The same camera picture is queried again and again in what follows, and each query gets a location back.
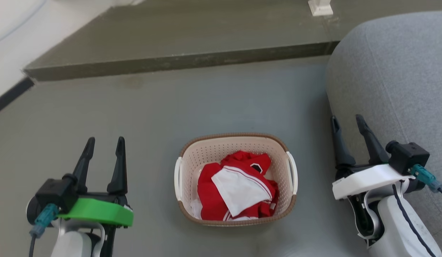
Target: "robot arm with green bracket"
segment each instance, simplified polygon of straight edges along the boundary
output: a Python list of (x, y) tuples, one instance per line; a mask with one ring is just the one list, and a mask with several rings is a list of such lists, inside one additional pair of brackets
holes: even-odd
[[(86, 187), (89, 161), (94, 153), (95, 139), (90, 138), (75, 166), (73, 174), (62, 179), (48, 179), (37, 191), (27, 207), (27, 219), (35, 225), (31, 230), (39, 238), (47, 223), (42, 222), (43, 212), (53, 208), (50, 213), (56, 217), (50, 226), (59, 229), (58, 240), (51, 257), (111, 257), (117, 228), (132, 226), (134, 213), (127, 203), (127, 172), (125, 141), (118, 139), (116, 165), (107, 192), (88, 192)], [(85, 233), (80, 229), (91, 229)], [(100, 236), (94, 234), (99, 230)]]

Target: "red and white garment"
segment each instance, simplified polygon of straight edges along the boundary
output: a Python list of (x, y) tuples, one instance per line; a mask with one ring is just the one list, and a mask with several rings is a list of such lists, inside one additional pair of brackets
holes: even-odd
[(278, 200), (278, 185), (264, 177), (270, 163), (266, 153), (255, 155), (239, 151), (226, 156), (221, 164), (206, 164), (197, 186), (200, 203), (191, 203), (195, 217), (242, 221), (272, 216)]

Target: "basket handle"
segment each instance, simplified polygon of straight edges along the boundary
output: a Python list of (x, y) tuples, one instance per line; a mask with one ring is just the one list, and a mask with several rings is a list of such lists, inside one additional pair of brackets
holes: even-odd
[(182, 164), (182, 157), (178, 157), (177, 162), (175, 163), (175, 171), (174, 171), (174, 186), (175, 186), (175, 196), (178, 201), (181, 201), (182, 190), (180, 185), (182, 183), (182, 177), (180, 176)]
[(292, 173), (292, 194), (297, 194), (297, 166), (296, 166), (296, 162), (294, 161), (294, 157), (292, 156), (292, 154), (290, 152), (286, 152), (286, 154), (288, 155), (289, 158), (289, 162), (291, 163), (291, 173)]

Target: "beige plastic basket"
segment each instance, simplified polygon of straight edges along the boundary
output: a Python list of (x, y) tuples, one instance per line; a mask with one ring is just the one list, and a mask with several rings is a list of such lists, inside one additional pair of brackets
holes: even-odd
[[(275, 180), (280, 196), (275, 215), (249, 221), (203, 221), (194, 218), (191, 201), (197, 197), (197, 182), (207, 163), (220, 162), (225, 156), (239, 150), (267, 153), (272, 164), (265, 175)], [(183, 214), (196, 223), (207, 226), (248, 226), (276, 221), (291, 212), (296, 202), (297, 168), (286, 145), (272, 135), (258, 133), (230, 133), (196, 138), (185, 145), (175, 164), (175, 195)]]

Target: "green bracket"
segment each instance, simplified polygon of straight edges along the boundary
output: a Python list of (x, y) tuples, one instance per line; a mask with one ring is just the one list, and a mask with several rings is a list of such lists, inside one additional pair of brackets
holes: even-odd
[(76, 218), (116, 226), (132, 226), (134, 213), (116, 203), (91, 198), (79, 198), (69, 213), (59, 214), (59, 218)]

